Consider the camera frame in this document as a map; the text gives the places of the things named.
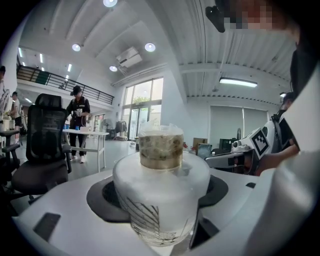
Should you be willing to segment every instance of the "black pants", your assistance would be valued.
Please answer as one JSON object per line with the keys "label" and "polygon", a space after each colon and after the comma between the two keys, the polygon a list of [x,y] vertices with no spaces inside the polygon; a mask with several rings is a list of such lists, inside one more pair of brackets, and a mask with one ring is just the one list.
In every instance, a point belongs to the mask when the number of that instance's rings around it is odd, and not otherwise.
{"label": "black pants", "polygon": [[[78,140],[79,140],[79,148],[81,148],[81,145],[82,145],[82,142],[84,140],[84,136],[83,134],[75,134],[75,133],[69,133],[69,136],[70,136],[70,145],[71,147],[75,147],[76,146],[76,140],[77,140],[77,136],[78,136]],[[75,156],[77,153],[76,150],[72,150],[71,154],[73,156]],[[86,154],[86,152],[84,151],[80,151],[79,152],[79,155],[80,156],[84,156]]]}

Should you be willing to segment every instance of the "glass door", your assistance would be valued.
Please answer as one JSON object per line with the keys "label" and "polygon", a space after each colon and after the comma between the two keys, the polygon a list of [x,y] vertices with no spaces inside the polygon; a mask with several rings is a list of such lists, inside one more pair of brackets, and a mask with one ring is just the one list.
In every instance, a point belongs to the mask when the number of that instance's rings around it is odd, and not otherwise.
{"label": "glass door", "polygon": [[142,124],[148,121],[149,108],[148,107],[136,107],[131,110],[130,122],[129,122],[129,134],[128,139],[135,141],[139,134],[139,130]]}

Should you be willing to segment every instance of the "white pillar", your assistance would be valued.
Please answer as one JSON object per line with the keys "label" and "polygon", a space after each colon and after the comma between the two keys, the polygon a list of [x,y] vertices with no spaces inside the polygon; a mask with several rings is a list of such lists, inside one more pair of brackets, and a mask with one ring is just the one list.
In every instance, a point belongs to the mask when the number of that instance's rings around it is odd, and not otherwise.
{"label": "white pillar", "polygon": [[[12,94],[17,89],[17,54],[20,43],[20,38],[27,22],[28,16],[21,22],[11,35],[10,40],[6,43],[6,46],[2,52],[0,58],[0,64],[5,66],[4,86],[5,89],[10,90]],[[9,111],[12,106],[12,98],[9,99],[9,104],[5,111]]]}

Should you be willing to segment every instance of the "fluorescent light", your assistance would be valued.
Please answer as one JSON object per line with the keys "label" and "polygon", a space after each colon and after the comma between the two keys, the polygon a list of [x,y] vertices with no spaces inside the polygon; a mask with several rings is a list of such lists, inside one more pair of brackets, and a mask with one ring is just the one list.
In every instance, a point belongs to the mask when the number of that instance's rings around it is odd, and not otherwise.
{"label": "fluorescent light", "polygon": [[227,85],[237,85],[237,86],[248,86],[248,87],[257,87],[256,82],[250,82],[246,80],[233,79],[233,78],[220,78],[220,84]]}
{"label": "fluorescent light", "polygon": [[112,72],[117,72],[117,71],[118,71],[118,69],[117,69],[116,66],[111,66],[111,67],[109,67],[109,69],[110,69]]}
{"label": "fluorescent light", "polygon": [[148,42],[144,48],[147,52],[151,52],[151,53],[156,50],[156,46],[152,42]]}
{"label": "fluorescent light", "polygon": [[79,44],[75,43],[72,45],[72,50],[74,50],[75,52],[79,52],[81,50],[81,47]]}
{"label": "fluorescent light", "polygon": [[18,50],[19,50],[20,57],[23,58],[21,48],[19,47]]}
{"label": "fluorescent light", "polygon": [[117,4],[118,0],[103,0],[103,4],[106,7],[114,7]]}

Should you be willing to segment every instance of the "air conditioner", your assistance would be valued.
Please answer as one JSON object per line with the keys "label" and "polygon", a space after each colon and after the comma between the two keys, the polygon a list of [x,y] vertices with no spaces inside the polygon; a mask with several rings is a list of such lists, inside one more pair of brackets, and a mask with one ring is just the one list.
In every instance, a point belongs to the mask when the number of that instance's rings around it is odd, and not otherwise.
{"label": "air conditioner", "polygon": [[142,61],[139,52],[134,47],[131,47],[128,50],[126,50],[121,55],[116,57],[116,59],[119,61],[121,67],[126,68],[130,68],[131,66]]}

